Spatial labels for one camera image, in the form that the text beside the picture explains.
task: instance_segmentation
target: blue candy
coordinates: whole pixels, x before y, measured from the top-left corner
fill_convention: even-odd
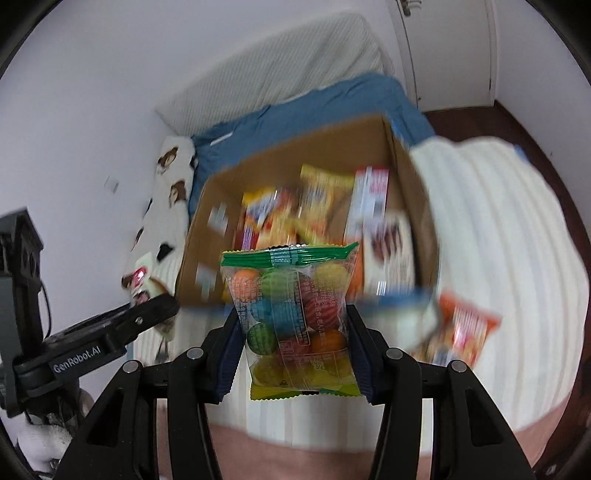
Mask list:
[[[290,338],[304,335],[306,323],[301,307],[294,301],[282,301],[271,304],[271,326],[275,329],[277,338]]]
[[[254,301],[248,305],[248,312],[255,320],[272,325],[270,301],[265,299]]]

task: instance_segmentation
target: white blanket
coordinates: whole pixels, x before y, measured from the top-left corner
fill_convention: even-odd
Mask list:
[[[122,275],[122,285],[131,290],[133,304],[165,292],[174,295],[189,228],[187,200],[196,162],[190,138],[164,139],[160,157],[154,160],[152,198]],[[140,334],[134,342],[134,358],[144,365],[153,364],[163,336],[172,340],[173,326],[172,321],[165,322],[156,327],[158,332],[150,329]]]
[[[433,138],[411,153],[441,243],[439,289],[502,315],[475,372],[511,427],[522,429],[569,394],[583,344],[589,283],[558,201],[513,146],[497,139],[456,145]],[[175,353],[199,345],[223,320],[219,312],[181,310]],[[402,335],[397,327],[379,327],[391,345],[408,342],[409,330]],[[425,334],[415,331],[415,340]],[[242,358],[230,394],[208,406],[210,421],[297,448],[375,448],[383,409],[364,398],[251,401],[250,383]],[[423,453],[431,451],[432,432],[431,401],[424,401]]]

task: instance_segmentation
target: snack box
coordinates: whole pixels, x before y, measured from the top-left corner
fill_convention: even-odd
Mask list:
[[[435,287],[439,243],[427,192],[389,122],[370,116],[282,143],[208,179],[189,229],[177,279],[176,296],[182,306],[222,303],[220,256],[233,248],[243,194],[266,187],[300,188],[303,164],[350,175],[369,166],[388,168],[386,212],[403,210],[408,215],[416,286]],[[350,197],[333,212],[327,227],[329,242],[343,244],[349,207]]]

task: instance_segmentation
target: white door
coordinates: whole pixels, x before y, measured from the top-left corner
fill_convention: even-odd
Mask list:
[[[496,75],[491,0],[386,1],[407,91],[421,110],[491,105]]]

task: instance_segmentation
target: white wall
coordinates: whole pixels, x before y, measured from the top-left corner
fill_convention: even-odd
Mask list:
[[[41,22],[0,80],[0,213],[28,206],[45,242],[54,331],[128,301],[122,266],[169,133],[153,111],[163,92],[247,43],[347,8],[366,16],[404,85],[384,0],[64,0]],[[96,397],[117,367],[82,386]]]
[[[552,161],[591,232],[591,85],[525,0],[497,0],[497,99]]]

